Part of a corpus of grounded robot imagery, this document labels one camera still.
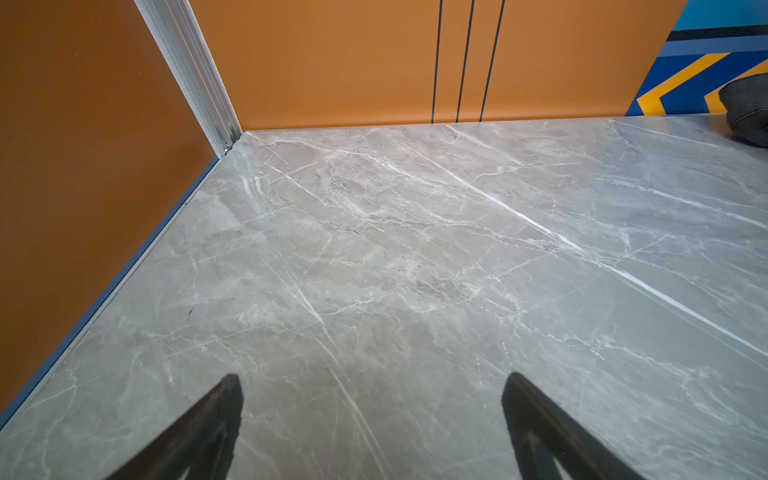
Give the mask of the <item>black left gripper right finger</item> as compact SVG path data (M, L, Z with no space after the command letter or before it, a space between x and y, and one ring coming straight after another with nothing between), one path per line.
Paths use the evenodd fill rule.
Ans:
M641 477L523 374L509 375L501 403L523 479Z

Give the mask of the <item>dark grey jeans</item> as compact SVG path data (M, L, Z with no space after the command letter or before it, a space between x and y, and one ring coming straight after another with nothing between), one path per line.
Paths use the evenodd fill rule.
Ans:
M767 147L767 94L766 73L734 80L719 92L731 131L761 148Z

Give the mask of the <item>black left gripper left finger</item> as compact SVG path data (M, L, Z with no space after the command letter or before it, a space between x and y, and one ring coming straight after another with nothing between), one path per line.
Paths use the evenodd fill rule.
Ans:
M243 391L225 375L111 479L225 479L241 425Z

